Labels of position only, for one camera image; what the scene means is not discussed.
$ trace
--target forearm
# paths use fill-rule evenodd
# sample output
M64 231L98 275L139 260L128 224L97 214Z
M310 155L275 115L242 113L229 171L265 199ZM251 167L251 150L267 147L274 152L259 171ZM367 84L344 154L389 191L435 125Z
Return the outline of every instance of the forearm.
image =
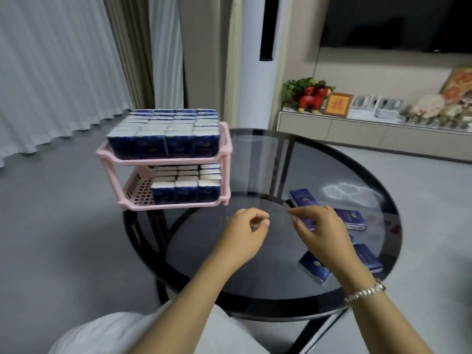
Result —
M348 295L376 284L360 262L338 277ZM351 307L370 354L432 354L385 293L361 297Z
M191 354L230 271L212 255L129 354Z

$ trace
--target red horse figurine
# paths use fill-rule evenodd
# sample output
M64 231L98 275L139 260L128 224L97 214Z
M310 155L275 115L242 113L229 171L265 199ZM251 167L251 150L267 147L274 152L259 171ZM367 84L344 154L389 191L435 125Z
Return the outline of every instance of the red horse figurine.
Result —
M305 88L305 95L298 102L298 111L303 113L305 108L310 106L311 112L316 114L321 108L325 97L330 93L331 89L324 85L317 87L316 90L314 87Z

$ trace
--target floor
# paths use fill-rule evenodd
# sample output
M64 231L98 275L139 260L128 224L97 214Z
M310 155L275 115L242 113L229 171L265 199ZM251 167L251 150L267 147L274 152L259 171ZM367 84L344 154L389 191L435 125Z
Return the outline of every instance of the floor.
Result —
M69 328L115 311L156 310L153 279L128 243L94 151L116 121L14 155L0 169L0 342L46 353ZM353 148L395 200L404 226L388 294L437 353L472 347L472 166ZM118 168L121 179L130 169ZM304 326L248 322L280 353ZM366 353L350 313L313 353Z

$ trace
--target pink basket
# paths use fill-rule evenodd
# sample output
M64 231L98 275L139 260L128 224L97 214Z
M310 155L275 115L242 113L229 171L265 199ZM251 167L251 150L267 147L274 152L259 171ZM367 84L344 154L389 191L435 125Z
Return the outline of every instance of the pink basket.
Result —
M231 143L231 137L229 136L228 126L225 122L220 122L220 134L220 151L213 158L122 160L115 156L108 142L105 142L98 148L96 153L102 162L107 178L117 197L118 204L123 211L127 209L144 211L165 208L211 207L218 206L220 203L227 205L231 197L229 174L233 145ZM211 164L215 162L219 162L221 167L221 195L218 200L215 202L193 202L184 204L154 204L150 186L156 176L157 170L151 169L148 165ZM135 166L123 188L118 181L114 163L125 166Z

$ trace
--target television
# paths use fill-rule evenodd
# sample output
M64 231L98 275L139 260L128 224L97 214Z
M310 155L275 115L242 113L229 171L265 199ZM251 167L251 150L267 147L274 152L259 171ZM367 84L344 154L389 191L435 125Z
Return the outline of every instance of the television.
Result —
M330 0L322 47L472 53L472 0Z

